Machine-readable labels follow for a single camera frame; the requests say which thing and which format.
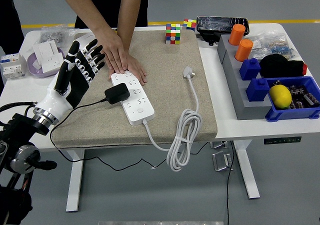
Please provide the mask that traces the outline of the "person's left hand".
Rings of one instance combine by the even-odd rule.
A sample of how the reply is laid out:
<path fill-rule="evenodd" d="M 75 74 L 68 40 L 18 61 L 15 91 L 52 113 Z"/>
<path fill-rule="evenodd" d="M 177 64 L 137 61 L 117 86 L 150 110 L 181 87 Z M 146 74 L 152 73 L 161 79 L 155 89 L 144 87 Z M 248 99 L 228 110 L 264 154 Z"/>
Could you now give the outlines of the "person's left hand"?
<path fill-rule="evenodd" d="M 131 72 L 140 82 L 140 84 L 143 86 L 147 83 L 147 73 L 144 70 L 143 66 L 140 64 L 140 62 L 134 58 L 133 56 L 131 56 L 128 52 L 125 52 L 125 58 L 126 58 L 126 69 Z M 112 74 L 123 74 L 124 73 L 124 68 L 122 67 L 118 67 L 117 65 L 115 65 L 115 67 L 112 66 L 112 64 L 110 63 L 109 59 L 106 59 L 107 62 L 107 66 L 109 68 L 108 71 L 108 80 L 111 81 L 111 75 Z"/>

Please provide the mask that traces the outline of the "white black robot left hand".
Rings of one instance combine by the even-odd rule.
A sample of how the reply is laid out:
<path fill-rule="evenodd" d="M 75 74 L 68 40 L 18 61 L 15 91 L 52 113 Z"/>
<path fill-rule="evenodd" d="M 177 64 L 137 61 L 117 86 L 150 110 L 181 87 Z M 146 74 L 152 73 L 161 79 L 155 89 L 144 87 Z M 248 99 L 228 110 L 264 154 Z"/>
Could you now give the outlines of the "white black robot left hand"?
<path fill-rule="evenodd" d="M 65 113 L 77 107 L 90 83 L 105 65 L 103 46 L 95 38 L 84 47 L 74 40 L 59 72 L 47 88 L 45 98 L 33 109 L 35 120 L 57 124 Z"/>

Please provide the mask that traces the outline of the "person's right hand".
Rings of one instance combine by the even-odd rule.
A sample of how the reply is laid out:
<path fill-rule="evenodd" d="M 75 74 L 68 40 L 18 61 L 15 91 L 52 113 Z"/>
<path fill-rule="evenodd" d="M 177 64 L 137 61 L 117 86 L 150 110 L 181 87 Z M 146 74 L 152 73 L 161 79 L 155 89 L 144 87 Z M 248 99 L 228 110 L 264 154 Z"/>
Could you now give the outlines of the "person's right hand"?
<path fill-rule="evenodd" d="M 109 70 L 112 73 L 123 74 L 127 69 L 127 60 L 121 38 L 111 28 L 95 31 L 94 35 L 102 45 Z"/>

